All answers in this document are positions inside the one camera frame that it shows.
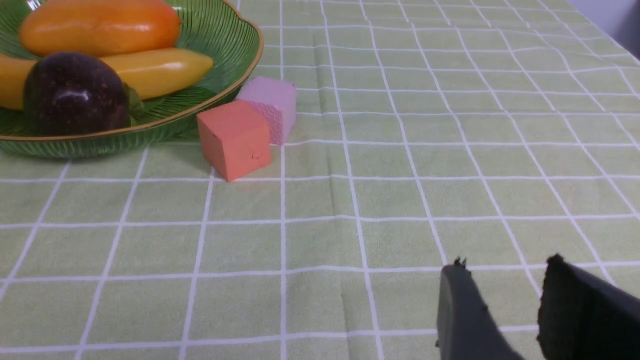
cube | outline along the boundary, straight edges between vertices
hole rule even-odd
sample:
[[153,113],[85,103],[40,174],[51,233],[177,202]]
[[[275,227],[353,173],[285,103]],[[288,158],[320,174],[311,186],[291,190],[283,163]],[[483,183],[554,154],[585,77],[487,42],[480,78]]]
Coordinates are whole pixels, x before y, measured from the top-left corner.
[[246,101],[232,101],[197,115],[202,154],[226,181],[271,163],[269,124]]
[[271,143],[283,145],[296,122],[296,87],[286,81],[257,76],[236,97],[248,101],[269,122]]

white grid line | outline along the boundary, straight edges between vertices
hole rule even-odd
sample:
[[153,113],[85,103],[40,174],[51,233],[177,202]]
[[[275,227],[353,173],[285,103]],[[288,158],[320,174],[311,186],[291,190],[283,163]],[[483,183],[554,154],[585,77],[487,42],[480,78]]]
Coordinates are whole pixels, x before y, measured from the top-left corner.
[[[284,80],[284,14],[280,5],[280,80]],[[287,185],[285,176],[286,151],[280,146],[280,360],[287,360]]]
[[178,357],[179,360],[185,360],[187,356],[187,344],[189,343],[189,332],[191,331],[191,321],[193,319],[193,307],[195,305],[197,294],[198,274],[200,273],[200,264],[202,263],[202,253],[204,252],[204,243],[207,234],[207,221],[209,219],[209,210],[211,208],[211,202],[213,198],[214,173],[215,170],[211,168],[211,173],[209,174],[209,185],[207,186],[207,197],[205,198],[204,209],[202,210],[202,225],[200,226],[200,234],[198,235],[198,250],[196,251],[196,261],[193,265],[193,274],[191,277],[191,285],[189,287],[187,311],[184,316],[184,328],[182,330],[182,341]]
[[[538,326],[531,325],[519,325],[519,326],[503,326],[499,327],[502,332],[533,332],[538,330]],[[309,338],[324,338],[324,339],[348,339],[364,336],[380,335],[384,337],[392,336],[427,336],[435,335],[436,329],[415,329],[415,330],[387,330],[387,331],[371,331],[371,330],[357,330],[349,332],[299,332],[295,334],[288,334],[285,337],[287,340],[299,340]],[[188,346],[202,346],[202,345],[242,345],[242,344],[256,344],[266,343],[272,341],[279,341],[280,335],[272,336],[260,336],[256,338],[236,338],[236,339],[210,339],[210,340],[189,340]],[[85,346],[87,350],[125,350],[125,349],[140,349],[140,348],[171,348],[179,347],[180,341],[163,341],[163,342],[148,342],[148,343],[113,343],[113,344],[90,344]],[[1,348],[0,354],[31,354],[42,352],[68,352],[77,351],[79,345],[60,345],[51,347],[19,347],[19,348]]]
[[[328,3],[328,4],[357,4],[357,1],[347,2],[347,1],[324,0],[324,2]],[[367,6],[381,6],[381,5],[397,5],[397,3],[393,3],[393,2],[378,2],[378,1],[370,3],[370,2],[367,2],[365,0],[364,1],[364,5],[367,5]],[[435,7],[440,7],[437,2],[436,2],[436,4],[404,4],[404,6],[406,6],[408,8],[409,7],[416,7],[416,8],[435,8]],[[474,5],[462,5],[462,4],[443,4],[442,7],[502,10],[502,9],[508,9],[510,6],[489,6],[489,5],[474,6]],[[517,9],[519,9],[519,10],[527,10],[527,11],[536,11],[536,12],[579,13],[577,10],[562,10],[562,9],[544,10],[544,9],[540,9],[540,8],[521,8],[521,7],[518,7]]]
[[[528,144],[522,144],[517,147],[526,148]],[[628,179],[628,180],[640,180],[640,175],[592,175],[592,176],[415,176],[415,177],[389,177],[389,176],[352,176],[340,174],[330,175],[315,175],[315,176],[302,176],[302,177],[247,177],[242,180],[237,179],[239,183],[262,183],[266,181],[285,181],[285,182],[298,182],[298,181],[313,181],[313,180],[328,180],[328,179],[354,179],[358,181],[410,181],[414,179],[425,181],[469,181],[469,180],[600,180],[600,179]],[[133,179],[102,179],[102,178],[86,178],[79,177],[77,179],[66,179],[61,183],[104,183],[104,184],[122,184],[132,183]],[[139,183],[206,183],[209,180],[204,177],[157,177],[140,179]],[[43,184],[43,183],[56,183],[55,179],[0,179],[0,183],[4,184]],[[215,177],[214,183],[224,183],[225,180]]]
[[[328,19],[326,17],[326,14],[324,13],[324,4],[323,4],[323,0],[320,0],[320,12],[322,13],[323,19],[324,19],[324,35],[326,37],[326,43],[327,44],[331,44],[331,40],[329,37],[329,29],[328,29]],[[337,80],[336,80],[336,76],[335,76],[335,69],[333,68],[333,54],[331,52],[331,47],[328,48],[329,51],[329,62],[332,65],[331,67],[331,77],[332,77],[332,82],[333,82],[333,86],[335,86],[333,88],[333,93],[335,95],[335,103],[336,103],[336,107],[338,109],[338,118],[340,120],[340,129],[341,129],[341,133],[342,133],[342,139],[343,140],[347,140],[347,131],[344,125],[344,118],[342,116],[342,106],[340,105],[340,95],[338,94],[338,89],[337,89]],[[351,178],[353,176],[353,172],[351,170],[351,158],[349,156],[349,147],[344,144],[343,145],[343,150],[344,150],[344,158],[346,160],[346,166],[347,166],[347,174],[350,177],[349,178],[349,189],[351,190],[351,201],[353,203],[353,213],[355,215],[356,218],[356,230],[358,233],[358,243],[360,246],[360,256],[362,258],[362,268],[364,269],[364,281],[365,281],[365,287],[367,289],[367,296],[369,298],[369,311],[371,312],[371,323],[373,326],[373,330],[375,333],[375,338],[376,338],[376,350],[378,351],[378,360],[384,360],[384,351],[382,349],[382,340],[380,339],[380,328],[378,325],[378,312],[376,309],[376,303],[375,303],[375,299],[374,299],[374,295],[373,295],[373,288],[371,286],[371,277],[369,276],[369,265],[367,262],[367,253],[365,251],[365,243],[364,243],[364,235],[362,233],[362,224],[361,224],[361,220],[360,220],[360,210],[358,207],[358,199],[357,199],[357,195],[356,195],[356,190],[355,190],[355,184],[353,179]]]
[[[142,157],[140,159],[140,164],[138,164],[138,170],[136,171],[136,179],[139,179],[142,175],[142,170],[145,167],[145,161],[147,159],[147,155],[149,154],[149,147],[147,146],[142,153]],[[102,289],[106,283],[106,279],[109,277],[109,271],[111,270],[111,264],[113,264],[113,258],[115,258],[116,250],[118,248],[118,243],[120,242],[120,237],[122,235],[122,230],[124,229],[124,223],[127,221],[127,215],[129,214],[129,209],[131,208],[131,203],[133,202],[133,198],[136,194],[136,189],[138,188],[137,181],[134,181],[131,185],[131,190],[129,191],[129,196],[127,197],[127,202],[124,205],[122,210],[122,214],[120,215],[120,222],[118,224],[116,234],[113,237],[113,243],[111,244],[111,250],[109,251],[109,256],[107,257],[106,264],[104,265],[104,269],[102,270],[102,276],[100,281],[98,282],[98,286],[95,289],[95,293],[93,294],[93,300],[91,304],[91,309],[89,311],[89,315],[84,326],[84,331],[80,338],[80,345],[77,347],[76,352],[76,360],[81,360],[83,352],[86,350],[86,343],[89,338],[89,334],[91,333],[91,328],[93,326],[93,320],[95,319],[95,314],[98,310],[98,305],[100,303],[100,297],[102,296]]]
[[[623,218],[637,218],[637,214],[592,214],[592,215],[538,215],[538,216],[511,216],[504,215],[503,217],[488,215],[488,216],[471,216],[471,217],[383,217],[383,218],[367,218],[367,217],[354,217],[351,215],[331,215],[324,217],[308,217],[308,218],[287,218],[286,224],[297,224],[301,222],[313,222],[323,220],[359,220],[361,222],[393,222],[393,221],[450,221],[450,222],[466,222],[466,221],[489,221],[489,220],[529,220],[529,221],[544,221],[544,220],[569,220],[571,218],[580,220],[592,220],[592,219],[623,219]],[[268,224],[280,224],[280,219],[261,219],[261,220],[218,220],[207,221],[207,225],[268,225]],[[94,222],[94,223],[68,223],[68,224],[40,224],[41,228],[47,229],[73,229],[77,227],[116,227],[122,224],[124,227],[152,227],[152,226],[189,226],[189,225],[201,225],[200,221],[175,221],[175,222]],[[0,225],[0,229],[24,229],[31,228],[34,224],[3,224]]]
[[29,252],[29,249],[31,248],[31,244],[33,244],[33,240],[36,238],[36,234],[38,233],[38,229],[40,228],[40,225],[44,221],[44,216],[46,216],[47,211],[51,207],[51,204],[53,203],[53,199],[55,199],[56,194],[58,193],[58,190],[60,189],[60,186],[62,185],[62,179],[64,179],[64,177],[67,174],[70,166],[71,166],[71,161],[68,161],[67,164],[65,165],[65,167],[60,172],[60,176],[58,176],[58,178],[56,180],[56,184],[53,186],[53,189],[51,189],[51,193],[49,194],[49,198],[47,199],[47,202],[45,202],[44,206],[42,207],[42,210],[41,210],[40,214],[38,215],[38,218],[36,219],[35,224],[32,224],[30,226],[31,232],[29,233],[29,237],[27,238],[27,241],[25,242],[24,247],[22,248],[22,252],[20,252],[20,256],[18,257],[18,260],[16,260],[15,265],[11,269],[11,272],[9,273],[9,276],[7,277],[5,282],[3,283],[2,287],[0,287],[0,302],[2,302],[2,300],[4,299],[4,295],[6,294],[6,291],[7,291],[7,288],[9,287],[9,284],[11,284],[11,281],[15,278],[16,274],[18,274],[18,271],[20,270],[20,267],[22,266],[22,262],[24,262],[24,259],[27,257],[27,253]]
[[[265,47],[269,48],[269,47],[275,47],[273,45],[266,45]],[[303,46],[303,45],[287,45],[285,46],[285,49],[291,49],[291,48],[295,48],[295,49],[315,49],[318,47],[327,47],[329,48],[328,45],[314,45],[314,46]],[[331,46],[332,48],[335,49],[345,49],[345,50],[352,50],[352,51],[362,51],[362,52],[366,52],[366,51],[371,51],[371,49],[368,49],[366,47],[347,47],[347,46],[336,46],[333,45]],[[514,49],[513,52],[519,53],[519,52],[524,52],[524,51],[532,51],[532,50],[556,50],[558,51],[559,49],[557,49],[556,47],[553,47],[550,45],[550,47],[543,47],[543,46],[534,46],[534,47],[523,47],[520,49]],[[394,53],[417,53],[418,51],[415,49],[389,49],[389,48],[384,48],[384,49],[378,49],[378,51],[392,51]],[[507,50],[497,50],[497,49],[484,49],[484,50],[475,50],[475,49],[469,49],[469,51],[465,52],[459,49],[425,49],[424,51],[427,52],[432,52],[432,53],[468,53],[470,54],[475,54],[475,53],[494,53],[494,54],[506,54],[509,53],[509,51]],[[562,50],[562,52],[564,53],[570,53],[570,54],[576,54],[576,55],[590,55],[588,53],[580,53],[578,51],[571,51],[571,50]],[[626,56],[629,57],[629,53],[625,52],[625,53],[618,53],[618,54],[602,54],[602,55],[598,55],[599,60],[603,60],[603,58],[615,58],[615,57],[620,57],[620,56]]]
[[[317,70],[317,68],[319,67],[329,67],[329,64],[318,64],[318,65],[266,65],[266,64],[258,64],[256,66],[257,68],[265,68],[265,69],[270,69],[270,68],[280,68],[283,67],[285,69],[314,69]],[[353,69],[353,70],[358,70],[358,69],[378,69],[380,66],[376,66],[376,65],[334,65],[334,68],[336,69]],[[417,71],[427,71],[427,69],[422,68],[422,67],[402,67],[402,66],[384,66],[385,69],[393,69],[393,70],[417,70]],[[583,72],[596,72],[596,71],[608,71],[608,70],[618,70],[618,71],[622,71],[622,70],[637,70],[637,67],[632,67],[632,66],[607,66],[607,67],[590,67],[587,69],[579,69],[579,70],[573,70],[573,73],[575,74],[580,74]],[[477,72],[476,69],[451,69],[451,68],[440,68],[440,69],[431,69],[431,71],[433,72]],[[480,69],[481,72],[491,72],[491,73],[500,73],[500,72],[507,72],[507,73],[515,73],[515,74],[521,74],[522,72],[520,70],[496,70],[496,69]],[[565,71],[565,70],[528,70],[530,74],[569,74],[570,71]],[[312,90],[317,90],[315,88],[304,88],[302,89],[303,91],[312,91]],[[603,93],[606,95],[616,95],[615,93]]]
[[[610,268],[638,267],[640,260],[636,261],[603,261],[601,263],[572,263],[572,265],[583,269],[600,268],[604,264]],[[511,271],[511,270],[544,270],[547,264],[513,264],[513,265],[467,265],[467,270],[471,272],[492,272],[492,271]],[[354,272],[364,273],[365,269],[355,266],[337,266],[337,265],[317,265],[302,268],[291,268],[285,271],[286,275],[304,274],[308,272]],[[367,270],[372,274],[397,274],[397,273],[430,273],[442,271],[442,266],[409,266],[397,268],[369,268]],[[196,274],[198,279],[221,279],[229,277],[246,277],[246,276],[279,276],[282,273],[278,270],[245,270],[235,272],[200,272]],[[107,282],[118,281],[144,281],[158,279],[191,279],[192,273],[184,274],[152,274],[152,275],[114,275],[106,278]],[[99,282],[102,276],[99,275],[78,275],[78,276],[50,276],[50,277],[18,277],[11,280],[12,284],[20,284],[25,282]]]
[[[403,14],[404,12],[404,8],[402,7],[401,3],[398,0],[398,4],[400,4],[400,9],[402,9]],[[367,18],[367,15],[365,13],[365,8],[362,5],[362,0],[360,2],[360,8],[362,9],[362,15],[365,17],[365,19]],[[429,203],[427,200],[427,197],[424,193],[424,189],[422,187],[422,182],[420,181],[420,177],[418,175],[418,171],[415,167],[415,163],[413,161],[413,156],[412,156],[412,152],[411,149],[409,147],[409,143],[408,140],[406,138],[406,131],[404,130],[404,122],[402,120],[402,118],[400,117],[400,115],[398,115],[397,113],[397,109],[396,109],[396,104],[394,102],[394,98],[393,95],[390,92],[390,88],[389,88],[389,83],[387,81],[387,74],[385,73],[385,68],[382,65],[382,60],[380,60],[380,54],[378,53],[378,50],[376,48],[376,37],[373,31],[373,28],[369,28],[370,29],[370,33],[371,33],[371,44],[373,45],[373,49],[374,52],[376,54],[376,58],[378,59],[378,65],[380,66],[380,71],[382,73],[382,79],[384,81],[385,84],[385,88],[387,89],[387,94],[388,94],[388,98],[389,98],[389,102],[391,103],[391,108],[393,109],[394,113],[396,114],[396,119],[398,121],[399,127],[400,127],[400,132],[402,134],[402,139],[403,139],[403,145],[404,145],[404,151],[406,152],[406,156],[407,159],[409,161],[409,165],[411,166],[411,171],[413,173],[413,178],[415,179],[415,184],[417,185],[418,188],[418,193],[420,194],[420,200],[422,201],[422,207],[424,208],[424,212],[426,214],[426,216],[428,218],[431,218],[431,208],[429,207]],[[445,254],[444,251],[444,247],[442,246],[442,242],[440,241],[440,235],[438,234],[438,231],[436,230],[436,226],[433,220],[429,221],[429,227],[431,228],[431,232],[433,233],[433,239],[435,240],[436,246],[438,248],[438,252],[440,253],[440,259],[442,260],[442,264],[445,265],[447,263],[447,255]]]
[[[331,90],[332,86],[320,86],[318,88],[299,88],[299,91],[308,91],[308,92],[320,92],[321,90]],[[391,89],[386,91],[384,89],[357,89],[357,88],[338,88],[338,91],[344,92],[391,92],[391,93],[414,93],[414,94],[539,94],[538,91],[533,90],[495,90],[490,87],[487,83],[487,89],[483,90],[415,90],[415,89]],[[594,96],[616,96],[616,97],[637,97],[634,94],[617,94],[610,92],[558,92],[558,91],[545,91],[544,94],[549,95],[577,95],[577,96],[588,96],[592,100],[594,100],[602,110],[603,113],[609,113],[599,102],[594,98]]]
[[[417,35],[417,32],[415,31],[415,26],[413,26],[413,24],[412,24],[412,28],[414,29],[416,44],[417,44],[418,48],[420,49],[420,52],[422,53],[422,57],[423,57],[423,60],[425,62],[425,65],[427,66],[427,68],[430,68],[431,65],[429,64],[429,61],[428,61],[426,55],[424,54],[424,51],[422,51],[422,44],[420,43],[420,41],[418,39],[418,35]],[[456,28],[456,32],[458,34],[458,38],[460,39],[460,43],[461,43],[463,49],[465,51],[467,51],[468,49],[467,49],[467,46],[465,45],[465,40],[464,40],[462,34],[460,33],[459,29]],[[471,55],[468,52],[467,52],[467,57],[471,61],[471,63],[474,66],[474,68],[476,70],[479,70],[478,66],[475,63],[475,61],[471,58]],[[478,71],[478,74],[480,75],[480,77],[483,80],[483,82],[485,83],[485,85],[490,89],[491,87],[489,86],[489,84],[486,82],[485,78],[482,76],[482,74],[479,71]],[[439,85],[439,83],[437,81],[436,81],[436,84],[438,84],[437,85],[438,89],[440,89],[440,85]],[[502,108],[502,104],[499,101],[499,99],[497,98],[497,96],[495,94],[492,94],[492,95],[495,98],[496,103],[498,104],[499,108],[501,110],[504,110]],[[514,249],[516,250],[516,253],[518,254],[518,258],[519,258],[521,264],[526,265],[527,261],[526,261],[526,259],[524,257],[524,254],[523,254],[518,242],[516,241],[516,238],[515,238],[512,230],[511,230],[511,227],[507,223],[507,220],[504,218],[504,215],[502,214],[502,210],[501,210],[500,206],[498,205],[497,201],[495,200],[495,197],[493,196],[493,192],[491,191],[491,188],[489,187],[489,184],[487,183],[486,178],[484,178],[482,170],[481,170],[476,158],[474,157],[473,152],[471,151],[471,148],[470,148],[469,144],[467,143],[467,136],[466,136],[466,134],[464,132],[464,129],[462,127],[462,123],[460,122],[460,119],[455,114],[455,112],[453,112],[451,110],[451,107],[449,106],[449,103],[447,102],[446,96],[444,94],[441,94],[441,97],[442,97],[442,100],[445,102],[445,105],[447,106],[447,110],[449,110],[451,112],[451,115],[456,120],[456,125],[458,126],[458,131],[460,132],[460,136],[462,137],[463,143],[465,143],[465,148],[467,150],[467,154],[469,155],[469,158],[471,159],[472,163],[474,164],[474,167],[476,168],[476,172],[477,172],[478,176],[481,178],[481,181],[483,183],[484,189],[487,192],[487,194],[489,196],[489,199],[490,199],[491,203],[493,204],[493,207],[496,210],[496,214],[498,214],[498,217],[500,218],[500,221],[502,222],[502,225],[504,226],[504,228],[505,228],[505,230],[506,230],[506,232],[507,232],[507,234],[509,236],[509,239],[511,240],[511,242],[513,244]],[[538,287],[538,283],[536,283],[535,279],[533,278],[533,275],[531,274],[531,271],[529,271],[528,269],[525,269],[525,272],[527,274],[527,277],[529,278],[529,281],[531,282],[531,285],[532,285],[534,291],[536,292],[536,294],[538,294],[538,296],[541,296],[542,292],[541,292],[540,288]]]

green bowl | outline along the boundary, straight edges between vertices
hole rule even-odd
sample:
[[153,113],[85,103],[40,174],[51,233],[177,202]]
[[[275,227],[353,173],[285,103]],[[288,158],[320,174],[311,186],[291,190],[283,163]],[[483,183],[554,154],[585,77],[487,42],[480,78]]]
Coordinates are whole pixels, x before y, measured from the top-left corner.
[[[0,53],[38,59],[20,45],[19,28],[32,6],[45,1],[0,0]],[[215,61],[200,82],[145,101],[144,111],[135,116],[135,126],[81,136],[38,136],[25,123],[21,111],[0,108],[0,150],[45,158],[113,154],[193,130],[198,112],[232,101],[262,56],[260,28],[242,18],[226,0],[166,1],[182,19],[176,46]]]

green checkered tablecloth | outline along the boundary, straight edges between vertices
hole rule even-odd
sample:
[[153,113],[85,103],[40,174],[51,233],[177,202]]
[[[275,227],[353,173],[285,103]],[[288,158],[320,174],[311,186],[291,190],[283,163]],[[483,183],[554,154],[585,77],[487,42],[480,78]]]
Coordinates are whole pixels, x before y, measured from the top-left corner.
[[640,65],[565,0],[236,4],[288,144],[2,154],[1,360],[434,360],[456,256],[531,360],[548,256],[640,295]]

